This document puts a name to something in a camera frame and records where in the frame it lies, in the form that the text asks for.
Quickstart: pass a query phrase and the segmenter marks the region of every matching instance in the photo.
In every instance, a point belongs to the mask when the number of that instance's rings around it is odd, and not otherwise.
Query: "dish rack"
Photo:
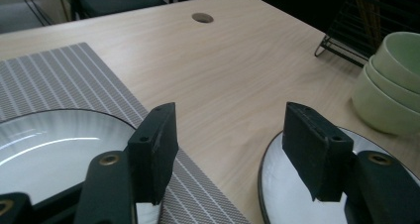
[[[329,51],[362,67],[392,32],[420,33],[419,0],[346,0],[315,56]]]

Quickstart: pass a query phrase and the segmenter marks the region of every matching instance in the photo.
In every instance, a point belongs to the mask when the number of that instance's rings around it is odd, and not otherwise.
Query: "stacked bowl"
[[[387,35],[359,75],[352,95],[359,116],[380,132],[420,132],[420,34]]]

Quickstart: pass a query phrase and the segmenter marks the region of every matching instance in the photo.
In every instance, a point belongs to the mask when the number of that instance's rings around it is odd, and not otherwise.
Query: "striped placemat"
[[[0,122],[55,109],[89,109],[138,127],[148,111],[85,43],[0,61]],[[160,223],[248,223],[180,149]]]

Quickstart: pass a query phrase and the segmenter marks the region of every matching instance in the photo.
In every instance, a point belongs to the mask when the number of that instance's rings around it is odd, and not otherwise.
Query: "white plate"
[[[134,129],[98,112],[56,110],[0,124],[0,193],[25,192],[33,204],[85,180],[99,154],[123,151]],[[137,204],[139,223],[157,223],[160,207]]]
[[[368,139],[342,129],[354,141],[354,151],[376,151],[388,154]],[[281,144],[282,133],[269,145],[259,175],[260,204],[266,222],[272,224],[347,224],[344,213],[346,194],[341,202],[312,201],[312,196],[285,154]]]

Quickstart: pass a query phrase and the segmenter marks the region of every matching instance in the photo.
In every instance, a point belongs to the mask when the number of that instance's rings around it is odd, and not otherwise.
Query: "light wood grain tabletop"
[[[199,23],[206,13],[212,23]],[[310,106],[420,175],[420,135],[368,127],[351,93],[361,69],[314,51],[324,34],[260,0],[193,0],[0,36],[8,59],[85,42],[152,109],[177,107],[179,145],[252,222],[258,171],[285,105]]]

